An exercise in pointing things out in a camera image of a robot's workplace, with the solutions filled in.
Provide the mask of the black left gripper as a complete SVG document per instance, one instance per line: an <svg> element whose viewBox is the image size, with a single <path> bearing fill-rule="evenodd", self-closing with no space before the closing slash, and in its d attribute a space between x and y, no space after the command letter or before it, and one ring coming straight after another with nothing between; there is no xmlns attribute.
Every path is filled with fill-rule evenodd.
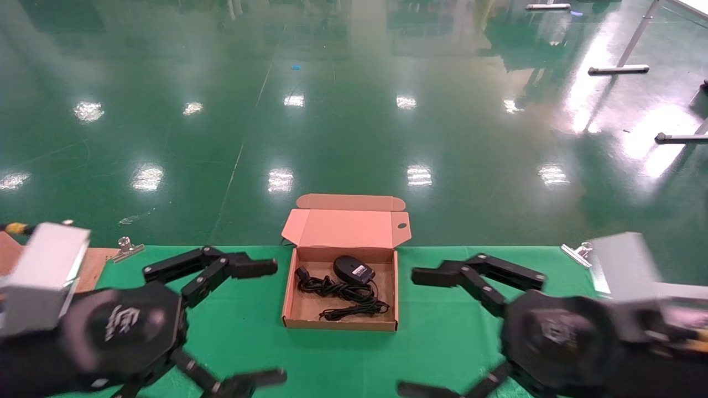
<svg viewBox="0 0 708 398"><path fill-rule="evenodd" d="M185 307L199 305L228 278L259 278L277 271L274 259L254 260L245 252L205 246L145 266L146 285L79 293L59 327L72 387L147 387L172 364L202 390L202 397L252 397L260 388L285 384L283 368L218 380L186 351L175 350L185 342ZM193 274L180 295L163 285Z"/></svg>

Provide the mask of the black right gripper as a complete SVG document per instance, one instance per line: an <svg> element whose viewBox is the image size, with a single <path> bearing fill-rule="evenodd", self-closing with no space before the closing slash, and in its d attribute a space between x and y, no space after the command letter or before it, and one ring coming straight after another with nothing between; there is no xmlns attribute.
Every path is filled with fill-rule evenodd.
<svg viewBox="0 0 708 398"><path fill-rule="evenodd" d="M507 304L485 277L526 291ZM493 255L443 260L436 269L412 269L422 286L462 287L491 315L503 318L498 364L461 394L445 387L400 381L402 397L488 397L510 375L528 391L600 391L620 360L620 338L602 301L541 292L546 275Z"/></svg>

